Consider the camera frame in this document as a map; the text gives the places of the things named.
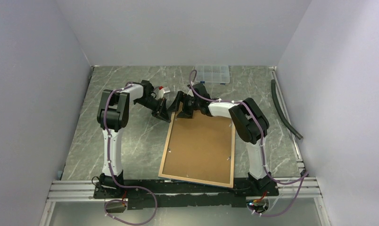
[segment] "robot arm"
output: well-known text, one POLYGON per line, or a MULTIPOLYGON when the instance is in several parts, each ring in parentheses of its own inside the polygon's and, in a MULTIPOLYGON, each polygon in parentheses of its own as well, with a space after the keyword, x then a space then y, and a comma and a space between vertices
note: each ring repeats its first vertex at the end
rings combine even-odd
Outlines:
MULTIPOLYGON (((127 125, 129 119, 129 106, 130 102, 134 104, 138 103, 152 110, 152 115, 158 119, 170 122, 170 116, 166 109, 166 99, 156 98, 152 96, 154 87, 149 81, 143 80, 140 83, 133 83, 129 85, 123 91, 116 92, 111 96, 109 101, 109 107, 107 110, 106 124, 110 129, 110 161, 115 178, 121 184, 123 184, 123 167, 121 162, 121 143, 123 130, 127 125)), ((101 96, 101 102, 99 104, 97 121, 103 129, 104 143, 105 143, 105 156, 104 166, 100 181, 102 185, 108 187, 115 187, 115 184, 111 178, 111 173, 108 166, 107 159, 107 138, 108 133, 105 130, 104 114, 107 100, 112 90, 104 90, 101 96)))
MULTIPOLYGON (((193 86, 195 91, 201 96, 210 99, 205 86, 200 83, 193 86)), ((194 97, 192 92, 185 94, 179 91, 173 104, 169 107, 169 112, 177 112, 180 102, 182 102, 181 112, 177 114, 178 118, 192 118, 194 110, 200 110, 202 114, 213 117, 221 116, 231 118, 239 137, 246 142, 249 156, 249 174, 256 180, 266 176, 262 168, 262 153, 259 148, 261 138, 260 131, 255 122, 251 119, 243 105, 227 102, 208 102, 199 97, 194 97)), ((264 135, 267 135, 269 122, 252 98, 243 100, 252 111, 259 124, 261 125, 264 135)))

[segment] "wooden frame border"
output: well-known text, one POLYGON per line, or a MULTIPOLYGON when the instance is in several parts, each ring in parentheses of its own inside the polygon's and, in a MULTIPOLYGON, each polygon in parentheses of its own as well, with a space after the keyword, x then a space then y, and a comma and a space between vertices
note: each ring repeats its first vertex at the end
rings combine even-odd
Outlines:
POLYGON ((163 150, 163 155, 162 155, 162 161, 160 163, 160 168, 159 168, 159 177, 161 178, 169 178, 169 179, 175 179, 175 180, 182 180, 182 181, 189 181, 189 182, 195 182, 195 183, 200 183, 200 184, 206 184, 206 185, 215 185, 215 186, 221 186, 221 187, 234 187, 234 151, 235 151, 235 126, 234 123, 231 121, 231 169, 230 169, 230 183, 220 183, 220 182, 214 182, 214 181, 209 181, 209 180, 199 180, 199 179, 193 179, 193 178, 185 178, 185 177, 179 177, 179 176, 172 176, 172 175, 167 175, 163 174, 163 168, 165 167, 165 160, 166 160, 166 155, 167 155, 167 148, 170 143, 170 135, 173 129, 173 123, 174 123, 174 117, 175 113, 172 113, 171 117, 171 123, 169 125, 169 130, 167 132, 167 138, 166 138, 166 143, 165 143, 165 148, 163 150))

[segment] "glass panel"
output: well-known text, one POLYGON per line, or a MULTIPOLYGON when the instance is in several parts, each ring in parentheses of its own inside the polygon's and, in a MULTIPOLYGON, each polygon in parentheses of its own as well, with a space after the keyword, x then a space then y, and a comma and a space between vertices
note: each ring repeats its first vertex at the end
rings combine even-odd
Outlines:
MULTIPOLYGON (((289 199, 279 200, 272 213, 285 209, 289 199)), ((105 217, 102 202, 57 202, 51 226, 122 226, 124 224, 105 217)), ((153 209, 127 210, 113 214, 123 220, 140 223, 151 216, 153 209)), ((230 206, 158 208, 154 219, 147 226, 223 226, 223 225, 269 225, 269 226, 319 226, 321 225, 314 199, 299 198, 284 215, 274 218, 252 216, 247 208, 230 206)))

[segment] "clear plastic container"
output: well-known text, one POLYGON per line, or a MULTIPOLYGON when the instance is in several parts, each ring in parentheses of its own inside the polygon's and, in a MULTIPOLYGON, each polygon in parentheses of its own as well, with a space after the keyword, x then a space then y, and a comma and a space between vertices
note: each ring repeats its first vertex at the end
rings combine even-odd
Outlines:
POLYGON ((195 69, 197 70, 196 82, 230 82, 228 65, 195 65, 195 69))

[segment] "cable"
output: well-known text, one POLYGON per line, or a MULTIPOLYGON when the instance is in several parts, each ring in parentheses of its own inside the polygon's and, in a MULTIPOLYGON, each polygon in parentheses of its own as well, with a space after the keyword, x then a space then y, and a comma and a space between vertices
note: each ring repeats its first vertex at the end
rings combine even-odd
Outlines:
MULTIPOLYGON (((197 75, 197 71, 194 69, 191 71, 191 73, 189 73, 189 86, 191 87, 191 90, 192 90, 192 93, 197 95, 199 98, 203 99, 203 100, 206 100, 206 101, 210 101, 210 102, 226 102, 226 103, 232 103, 231 101, 227 101, 227 100, 212 100, 212 99, 208 99, 208 98, 205 98, 203 96, 201 96, 200 94, 198 94, 194 87, 192 86, 192 83, 191 83, 191 76, 192 76, 192 73, 195 72, 195 76, 197 75)), ((256 120, 256 117, 253 115, 252 111, 250 110, 250 108, 242 101, 234 101, 234 103, 236 104, 241 104, 245 107, 245 109, 248 111, 249 115, 252 117, 253 121, 255 122, 256 126, 258 127, 259 131, 260 131, 260 143, 263 144, 263 140, 264 140, 264 133, 263 133, 263 129, 262 127, 260 126, 259 122, 256 120)), ((292 204, 294 203, 295 199, 297 198, 298 194, 299 194, 299 191, 301 189, 301 185, 303 183, 303 180, 305 177, 307 177, 307 175, 309 174, 308 171, 305 172, 305 174, 303 176, 301 176, 300 178, 294 180, 294 181, 291 181, 291 182, 281 182, 279 180, 276 180, 274 179, 268 172, 267 168, 266 168, 266 156, 264 154, 264 145, 260 145, 260 151, 262 153, 262 167, 266 173, 266 175, 274 182, 276 182, 277 184, 281 184, 281 185, 291 185, 291 184, 294 184, 298 181, 300 181, 301 183, 299 184, 299 188, 298 188, 298 191, 297 193, 295 194, 295 197, 294 199, 292 200, 291 204, 288 206, 288 207, 291 207, 292 204)), ((284 214, 289 208, 286 208, 283 212, 279 213, 279 215, 281 214, 284 214)), ((277 214, 272 214, 272 215, 263 215, 265 217, 270 217, 270 216, 279 216, 277 214)))
POLYGON ((248 189, 250 189, 251 187, 249 186, 249 187, 247 187, 247 188, 239 188, 239 189, 234 189, 234 188, 229 188, 228 190, 230 190, 230 191, 243 191, 243 190, 248 190, 248 189))
POLYGON ((94 176, 94 177, 92 177, 92 179, 91 179, 91 183, 92 183, 93 185, 95 185, 95 186, 96 186, 96 184, 94 184, 94 178, 97 178, 97 179, 98 179, 98 181, 99 181, 99 177, 97 177, 97 176, 94 176))
POLYGON ((274 106, 276 107, 278 116, 281 119, 281 122, 284 124, 285 127, 291 131, 298 139, 302 139, 303 136, 288 122, 288 120, 285 118, 284 113, 282 112, 280 103, 278 102, 278 97, 276 93, 276 80, 272 79, 272 98, 274 106))
POLYGON ((122 201, 123 201, 122 203, 123 203, 123 206, 125 207, 127 206, 126 202, 124 201, 124 199, 126 198, 126 195, 127 195, 127 190, 124 191, 124 195, 122 197, 122 201))
POLYGON ((267 195, 267 191, 263 192, 263 195, 260 199, 255 199, 253 200, 253 202, 260 202, 264 197, 266 197, 266 195, 267 195))
POLYGON ((110 102, 110 99, 112 98, 113 94, 116 93, 116 92, 123 91, 123 90, 128 89, 128 88, 131 88, 131 87, 132 87, 131 84, 132 84, 132 82, 128 82, 128 83, 126 84, 126 87, 124 87, 124 88, 122 88, 122 89, 115 89, 115 90, 113 90, 113 91, 110 93, 109 97, 107 98, 107 102, 106 102, 106 106, 105 106, 105 113, 104 113, 104 117, 103 117, 103 124, 104 124, 104 126, 105 126, 105 130, 107 131, 107 134, 108 134, 108 137, 107 137, 107 162, 108 162, 108 163, 107 163, 107 164, 108 164, 108 167, 109 167, 110 175, 111 175, 111 177, 112 177, 114 183, 115 183, 117 186, 122 187, 122 188, 126 188, 126 189, 127 189, 127 188, 138 188, 138 189, 142 189, 142 190, 145 190, 145 191, 149 192, 149 193, 152 195, 153 199, 155 200, 155 210, 153 211, 152 216, 151 216, 148 220, 146 220, 146 221, 144 221, 144 222, 142 222, 142 223, 130 223, 130 222, 124 221, 124 220, 122 220, 122 219, 120 219, 120 218, 117 218, 117 217, 115 217, 115 216, 112 216, 112 214, 110 214, 110 213, 107 212, 107 206, 108 206, 110 203, 113 203, 113 202, 122 202, 122 203, 124 203, 123 200, 113 199, 113 200, 108 201, 108 202, 105 204, 105 206, 104 206, 104 211, 105 211, 105 216, 108 216, 108 217, 110 217, 110 218, 112 218, 112 219, 115 219, 115 220, 117 220, 117 221, 119 221, 119 222, 122 222, 122 223, 124 223, 124 224, 127 224, 127 225, 134 225, 134 226, 137 226, 137 225, 144 225, 144 224, 148 223, 148 222, 151 221, 152 218, 155 216, 155 214, 156 214, 156 210, 157 210, 157 200, 156 200, 156 196, 155 196, 155 194, 153 194, 153 192, 151 192, 149 189, 147 189, 147 188, 145 188, 145 187, 141 187, 141 186, 124 186, 124 185, 119 184, 119 182, 117 182, 115 176, 113 175, 112 164, 111 164, 111 160, 110 160, 110 139, 111 139, 111 137, 112 137, 112 134, 110 133, 110 130, 109 130, 109 128, 107 127, 107 124, 106 124, 107 109, 108 109, 108 107, 109 107, 109 102, 110 102))

